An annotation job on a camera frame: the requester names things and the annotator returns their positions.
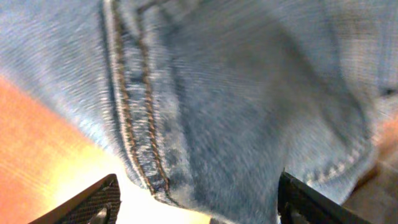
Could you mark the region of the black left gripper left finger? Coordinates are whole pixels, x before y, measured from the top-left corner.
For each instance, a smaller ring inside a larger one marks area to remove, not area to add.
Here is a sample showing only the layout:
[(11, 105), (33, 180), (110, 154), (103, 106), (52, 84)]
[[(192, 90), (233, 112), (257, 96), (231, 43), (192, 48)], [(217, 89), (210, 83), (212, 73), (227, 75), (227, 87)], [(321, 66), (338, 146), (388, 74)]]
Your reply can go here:
[(115, 224), (121, 205), (116, 174), (109, 174), (30, 224)]

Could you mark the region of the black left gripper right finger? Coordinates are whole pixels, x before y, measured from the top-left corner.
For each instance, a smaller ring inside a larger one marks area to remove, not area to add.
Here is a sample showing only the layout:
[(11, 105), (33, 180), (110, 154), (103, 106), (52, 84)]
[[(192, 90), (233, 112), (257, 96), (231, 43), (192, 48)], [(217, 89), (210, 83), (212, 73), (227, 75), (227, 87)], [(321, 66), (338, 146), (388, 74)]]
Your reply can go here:
[(287, 172), (279, 179), (277, 210), (282, 224), (371, 224)]

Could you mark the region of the dark blue jeans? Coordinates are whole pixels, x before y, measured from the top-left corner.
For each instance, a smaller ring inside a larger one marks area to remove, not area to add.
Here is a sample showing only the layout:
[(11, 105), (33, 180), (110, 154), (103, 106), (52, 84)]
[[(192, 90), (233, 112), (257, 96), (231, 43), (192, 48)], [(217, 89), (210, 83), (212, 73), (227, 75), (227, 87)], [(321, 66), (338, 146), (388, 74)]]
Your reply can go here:
[(397, 2), (2, 1), (1, 76), (167, 205), (275, 223), (287, 171), (341, 203), (397, 108)]

